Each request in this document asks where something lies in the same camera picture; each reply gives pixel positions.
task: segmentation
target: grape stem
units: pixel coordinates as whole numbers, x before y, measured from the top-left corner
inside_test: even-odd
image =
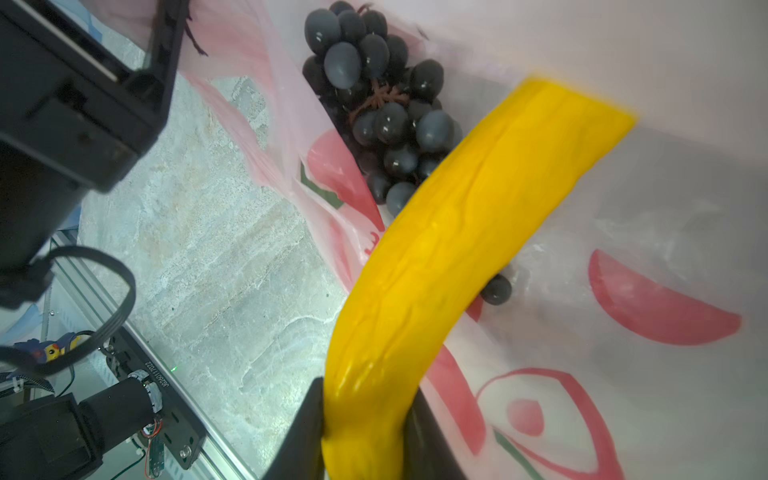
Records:
[[[403,104],[407,107],[408,103],[411,101],[411,98],[408,96],[408,94],[400,92],[400,89],[397,87],[397,85],[390,87],[386,83],[379,84],[379,81],[375,78],[371,80],[371,89],[373,89],[373,94],[366,98],[366,101],[364,101],[362,105],[349,113],[350,125],[354,124],[355,119],[360,114],[360,112],[367,108],[381,108],[385,103],[389,103],[390,101],[396,101],[397,103]]]
[[[192,30],[190,29],[189,25],[184,27],[184,31],[187,33],[187,37],[189,37],[190,40],[192,41],[192,46],[194,46],[195,50],[197,50],[197,53],[199,55],[205,55],[207,57],[208,54],[205,52],[205,50],[202,49],[202,47],[200,47],[200,44],[197,43],[197,40],[194,39],[194,36],[192,35]]]

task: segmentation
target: dark grape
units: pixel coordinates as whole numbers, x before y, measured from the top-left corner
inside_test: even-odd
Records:
[[[351,88],[360,79],[360,55],[351,43],[341,41],[332,46],[326,53],[323,66],[328,80],[336,88]]]
[[[356,45],[366,36],[366,24],[354,10],[345,10],[339,14],[341,40]]]
[[[434,101],[444,81],[442,65],[435,60],[424,60],[413,68],[411,92],[422,100]]]
[[[368,33],[373,33],[381,38],[386,38],[386,17],[383,13],[377,12],[376,10],[368,10],[361,16],[362,20],[366,23]]]
[[[323,61],[317,55],[307,58],[301,73],[304,75],[306,83],[310,84],[310,87],[312,87],[316,94],[325,95],[330,93],[332,88],[331,82],[328,81],[326,72],[323,70]]]
[[[370,33],[363,37],[358,48],[362,59],[362,72],[368,78],[384,76],[384,71],[386,71],[386,66],[389,63],[389,48],[386,46],[386,41],[378,35]]]
[[[451,129],[451,137],[445,143],[445,149],[447,151],[453,151],[453,149],[458,147],[458,144],[460,144],[462,140],[464,140],[464,134],[462,133],[462,126],[459,125],[458,122],[454,119],[451,119],[451,122],[453,124],[453,129]]]
[[[331,4],[328,9],[333,12],[334,15],[338,15],[346,10],[352,10],[355,11],[355,8],[352,7],[349,3],[344,2],[343,0],[339,0],[338,2],[334,2]]]
[[[318,8],[304,21],[304,38],[310,49],[322,56],[341,39],[339,19],[328,10]]]
[[[339,101],[349,111],[362,105],[370,94],[371,83],[365,80],[358,80],[351,88],[336,90],[336,96],[339,98]]]
[[[357,143],[354,136],[352,135],[352,132],[340,131],[339,135],[341,136],[341,139],[344,141],[344,144],[349,149],[349,152],[352,154],[354,158],[357,158],[360,155],[362,155],[362,146],[360,146],[360,144]]]
[[[386,77],[390,81],[396,81],[402,77],[408,63],[408,45],[406,41],[397,35],[390,35],[386,39],[389,48],[389,64],[386,67]]]
[[[392,188],[392,179],[381,170],[375,170],[368,176],[366,183],[368,190],[371,190],[373,201],[377,205],[385,204],[387,193]]]
[[[333,125],[337,129],[342,128],[347,119],[347,113],[344,111],[336,97],[330,95],[328,97],[320,98],[320,103],[323,104],[323,107],[326,109],[326,113],[333,122]]]
[[[352,134],[355,136],[355,140],[357,140],[363,147],[369,147],[376,143],[376,129],[374,128],[374,124],[376,121],[376,114],[378,113],[378,110],[367,111],[355,119],[355,124],[352,127]]]
[[[386,195],[386,208],[394,216],[402,211],[406,207],[408,200],[416,192],[416,187],[409,182],[400,182],[392,185]]]
[[[501,305],[512,295],[512,284],[502,275],[491,278],[488,285],[480,291],[483,300],[491,305]]]
[[[408,113],[398,103],[389,102],[379,110],[373,125],[376,136],[388,145],[395,145],[406,139],[408,132]]]
[[[429,178],[429,175],[432,175],[432,172],[440,165],[442,158],[442,156],[434,154],[424,154],[419,157],[419,166],[416,168],[416,176],[419,180],[424,181]]]
[[[406,70],[402,73],[402,77],[400,77],[400,80],[395,83],[395,86],[397,87],[397,90],[404,94],[411,94],[411,73],[413,72],[413,69],[408,67]]]
[[[416,132],[416,125],[419,124],[421,118],[432,111],[432,106],[422,100],[411,100],[408,103],[408,122],[413,133]]]
[[[356,157],[357,166],[365,175],[370,175],[376,170],[382,170],[382,161],[379,155],[373,150],[364,150]]]
[[[451,140],[453,120],[442,110],[425,114],[416,125],[416,141],[427,152],[445,150]]]
[[[384,154],[384,170],[395,178],[406,179],[419,166],[419,151],[411,144],[390,148]]]

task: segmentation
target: black cable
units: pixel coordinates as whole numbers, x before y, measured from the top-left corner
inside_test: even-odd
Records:
[[[77,338],[77,337],[79,337],[80,335],[88,335],[88,336],[93,336],[93,334],[94,334],[94,331],[93,331],[93,330],[80,330],[79,332],[75,333],[74,337],[75,337],[75,338]],[[103,343],[102,343],[100,346],[98,346],[98,351],[99,351],[99,352],[101,352],[101,354],[102,354],[102,355],[104,355],[104,356],[114,356],[114,354],[112,354],[112,353],[109,353],[109,352],[108,352],[108,351],[107,351],[107,350],[104,348],[104,344],[103,344]]]
[[[88,247],[80,247],[79,245],[67,245],[66,247],[56,248],[52,250],[44,260],[52,263],[53,260],[58,257],[85,258],[86,260],[99,263],[115,272],[128,284],[128,293],[126,294],[125,299],[123,299],[123,303],[121,303],[118,309],[114,311],[109,320],[91,335],[91,338],[85,340],[85,342],[77,348],[67,352],[66,355],[62,355],[48,363],[38,364],[31,353],[23,352],[9,346],[0,346],[0,362],[10,363],[22,371],[31,373],[35,376],[49,376],[60,372],[70,365],[79,362],[100,346],[103,346],[104,342],[110,339],[114,333],[123,326],[123,323],[125,323],[128,315],[131,314],[131,310],[136,303],[136,279],[134,278],[134,274],[131,273],[128,267],[120,260],[110,257],[106,253],[102,253],[98,250]]]
[[[144,450],[144,449],[141,447],[141,445],[137,444],[137,443],[136,443],[136,440],[134,440],[133,438],[131,438],[131,441],[134,443],[134,445],[136,445],[136,448],[137,448],[137,449],[141,449],[141,458],[139,458],[139,459],[138,459],[136,462],[133,462],[133,463],[131,463],[129,466],[127,466],[127,467],[123,468],[122,470],[120,470],[120,471],[119,471],[119,473],[118,473],[117,475],[115,475],[114,477],[110,478],[109,480],[115,480],[115,479],[116,479],[117,477],[119,477],[120,475],[123,475],[125,472],[127,472],[128,470],[130,470],[130,469],[132,469],[133,467],[135,467],[136,465],[138,465],[138,464],[139,464],[139,463],[140,463],[142,460],[144,460],[144,457],[146,457],[146,456],[147,456],[147,451],[146,451],[146,450]]]
[[[15,372],[0,372],[0,383],[7,382],[9,376],[15,376],[17,379],[24,380],[24,387],[30,389],[42,389],[46,392],[53,393],[53,386],[46,379],[40,379],[30,377],[24,374],[16,374]]]
[[[72,378],[69,380],[69,383],[67,384],[67,386],[64,387],[64,389],[61,391],[61,393],[59,393],[56,396],[63,396],[67,392],[67,390],[69,390],[69,387],[71,387],[72,384],[74,383],[74,366],[72,366],[72,365],[69,366],[69,373],[70,373]]]
[[[49,390],[47,390],[47,389],[46,389],[46,388],[44,388],[44,387],[40,387],[40,386],[38,386],[38,385],[32,385],[32,384],[30,384],[30,383],[26,383],[26,382],[25,382],[25,384],[22,386],[22,390],[32,390],[32,389],[40,389],[40,390],[45,390],[46,392],[48,392],[48,391],[49,391]],[[10,389],[5,389],[5,390],[3,390],[3,391],[1,391],[1,392],[0,392],[0,399],[3,399],[3,398],[5,398],[5,397],[7,397],[7,396],[10,396],[10,395],[13,395],[14,393],[16,393],[16,391],[14,391],[13,387],[11,387]]]

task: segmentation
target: white plastic bag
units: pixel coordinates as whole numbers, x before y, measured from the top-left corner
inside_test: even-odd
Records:
[[[104,23],[146,45],[153,2],[88,3]],[[523,13],[532,25],[580,25],[566,29],[581,33],[570,43],[556,30],[538,37],[528,30],[525,39],[531,51],[557,51],[547,66],[563,67],[565,78],[582,84],[589,81],[575,72],[583,70],[564,61],[584,62],[581,49],[599,60],[590,66],[593,77],[611,72],[604,49],[602,56],[589,54],[599,43],[595,32],[616,34],[617,48],[624,48],[616,54],[620,65],[632,65],[622,55],[642,36],[622,36],[619,28],[627,27],[632,9],[614,15],[621,21],[610,29],[609,17],[605,23],[580,20],[572,7],[558,17],[556,9],[532,9],[530,2],[382,3],[376,8],[406,38],[412,57],[437,58],[446,67],[440,100],[465,131],[524,77],[505,63],[526,58],[513,55],[519,47],[510,43],[515,26],[526,25]],[[606,7],[595,2],[584,12],[594,13],[596,5]],[[187,39],[180,70],[243,150],[254,181],[297,205],[319,251],[350,289],[385,228],[352,156],[300,72],[310,55],[303,19],[326,6],[193,0],[190,30],[208,56],[199,56]],[[700,18],[694,30],[705,23]],[[587,35],[589,25],[602,29]],[[496,43],[488,43],[494,35]],[[531,43],[536,38],[541,43]],[[602,40],[611,45],[613,38]],[[649,55],[657,46],[640,51]],[[695,59],[695,65],[706,64]],[[756,64],[756,71],[764,65]],[[658,78],[662,70],[645,71],[645,78]],[[697,69],[676,65],[674,71],[670,85],[678,88]],[[207,83],[241,75],[250,76],[268,101],[273,122],[266,151],[243,115]],[[624,89],[613,89],[618,78],[593,85],[614,100],[629,99]],[[702,138],[722,124],[718,114],[728,113],[734,124],[754,128],[768,111],[760,109],[765,98],[745,103],[756,87],[739,78],[724,89],[696,90],[692,111],[702,124],[680,122],[688,114],[677,102],[672,128],[664,126]],[[745,88],[730,103],[709,110],[699,103],[707,92],[722,99],[734,85]],[[647,100],[654,90],[661,99],[675,91],[664,87],[663,78],[646,81],[635,100]],[[713,112],[717,105],[728,108]],[[661,107],[657,102],[647,111],[652,120],[663,116]],[[761,152],[764,135],[734,131],[711,140],[732,147],[746,138],[740,145],[748,154]],[[422,384],[467,476],[759,478],[768,466],[762,452],[768,444],[766,186],[764,172],[749,162],[649,127],[636,128],[599,161],[508,268],[511,301],[500,307],[475,302],[474,319],[459,320]]]
[[[469,478],[760,478],[767,185],[643,127],[599,161],[422,383]]]

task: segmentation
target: gray stone surface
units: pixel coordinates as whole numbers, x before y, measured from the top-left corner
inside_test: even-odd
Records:
[[[129,63],[141,58],[114,34],[104,43]],[[216,85],[263,140],[269,118],[253,84]],[[133,270],[129,321],[261,475],[323,373],[346,295],[303,218],[253,185],[242,154],[182,77],[151,152],[112,192],[84,201],[79,242]],[[120,280],[94,271],[122,297]]]

